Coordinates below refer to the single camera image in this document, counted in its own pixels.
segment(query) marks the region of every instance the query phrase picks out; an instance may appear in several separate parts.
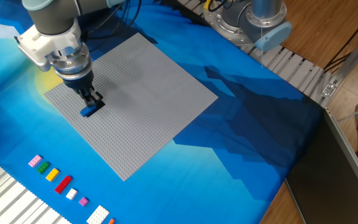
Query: lego brick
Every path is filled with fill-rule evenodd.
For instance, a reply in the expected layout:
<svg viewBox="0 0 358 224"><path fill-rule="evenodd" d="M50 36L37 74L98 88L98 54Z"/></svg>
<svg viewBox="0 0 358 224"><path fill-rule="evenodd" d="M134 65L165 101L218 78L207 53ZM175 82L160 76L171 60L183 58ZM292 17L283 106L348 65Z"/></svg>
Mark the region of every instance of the lego brick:
<svg viewBox="0 0 358 224"><path fill-rule="evenodd" d="M52 182L58 174L59 174L59 170L57 170L56 168L53 168L53 170L50 171L50 173L48 174L46 179Z"/></svg>
<svg viewBox="0 0 358 224"><path fill-rule="evenodd" d="M86 222L89 224L101 224L108 215L109 211L99 205Z"/></svg>
<svg viewBox="0 0 358 224"><path fill-rule="evenodd" d="M41 161L42 161L42 157L40 157L39 155L36 155L36 156L29 162L29 165L34 168L34 167L36 167Z"/></svg>
<svg viewBox="0 0 358 224"><path fill-rule="evenodd" d="M56 193L61 194L72 180L73 178L67 175L55 188Z"/></svg>
<svg viewBox="0 0 358 224"><path fill-rule="evenodd" d="M77 195L77 191L75 189L71 189L67 195L66 195L66 198L70 199L70 200L73 200L74 197Z"/></svg>
<svg viewBox="0 0 358 224"><path fill-rule="evenodd" d="M86 198L81 198L81 200L80 200L80 204L82 205L82 206L85 206L86 204L88 203L88 199L86 199Z"/></svg>
<svg viewBox="0 0 358 224"><path fill-rule="evenodd" d="M89 118L64 83L45 96L122 180L218 98L140 34L97 59L93 73L106 105Z"/></svg>
<svg viewBox="0 0 358 224"><path fill-rule="evenodd" d="M43 164L41 164L41 166L37 169L38 173L43 174L45 170L48 169L49 165L49 162L44 162Z"/></svg>

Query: metal bracket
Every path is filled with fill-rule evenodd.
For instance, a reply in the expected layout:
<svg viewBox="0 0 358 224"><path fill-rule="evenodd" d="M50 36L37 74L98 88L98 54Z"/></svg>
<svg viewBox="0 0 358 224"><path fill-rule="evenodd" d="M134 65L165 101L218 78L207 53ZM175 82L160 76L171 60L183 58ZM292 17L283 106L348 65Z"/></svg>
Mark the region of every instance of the metal bracket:
<svg viewBox="0 0 358 224"><path fill-rule="evenodd" d="M321 96L325 98L332 97L337 88L337 85L330 82L324 88L323 92L321 93Z"/></svg>

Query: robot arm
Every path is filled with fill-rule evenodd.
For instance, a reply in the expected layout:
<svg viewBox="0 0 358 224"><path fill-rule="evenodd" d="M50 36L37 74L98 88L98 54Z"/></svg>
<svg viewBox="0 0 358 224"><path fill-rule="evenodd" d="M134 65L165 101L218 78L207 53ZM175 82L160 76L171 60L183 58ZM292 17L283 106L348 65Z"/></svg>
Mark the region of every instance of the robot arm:
<svg viewBox="0 0 358 224"><path fill-rule="evenodd" d="M124 0L22 0L34 25L17 38L19 49L42 71L52 66L65 85L97 106L102 96L92 86L92 59L82 43L77 17Z"/></svg>

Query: pink lego brick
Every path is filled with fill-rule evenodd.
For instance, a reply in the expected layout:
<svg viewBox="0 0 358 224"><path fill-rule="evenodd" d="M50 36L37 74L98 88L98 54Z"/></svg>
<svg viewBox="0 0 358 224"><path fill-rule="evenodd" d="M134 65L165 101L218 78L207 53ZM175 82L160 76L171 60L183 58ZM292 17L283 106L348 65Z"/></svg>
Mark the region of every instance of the pink lego brick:
<svg viewBox="0 0 358 224"><path fill-rule="evenodd" d="M80 204L82 205L82 206L85 206L86 204L88 203L88 200L86 199L86 198L81 198L81 200L80 200Z"/></svg>
<svg viewBox="0 0 358 224"><path fill-rule="evenodd" d="M34 167L36 167L41 161L42 161L42 157L40 157L39 155L36 155L36 156L29 162L29 165L34 168Z"/></svg>

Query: white cable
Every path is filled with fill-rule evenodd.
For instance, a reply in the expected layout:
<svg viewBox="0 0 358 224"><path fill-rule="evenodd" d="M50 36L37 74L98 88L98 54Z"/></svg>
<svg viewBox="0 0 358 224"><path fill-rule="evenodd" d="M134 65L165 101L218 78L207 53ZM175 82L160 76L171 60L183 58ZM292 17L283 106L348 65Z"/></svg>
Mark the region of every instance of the white cable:
<svg viewBox="0 0 358 224"><path fill-rule="evenodd" d="M347 119L349 119L349 118L355 116L356 114L358 114L358 112L352 113L352 114L350 114L349 116L346 116L346 117L344 117L344 118L341 118L341 119L338 120L338 122L347 120Z"/></svg>

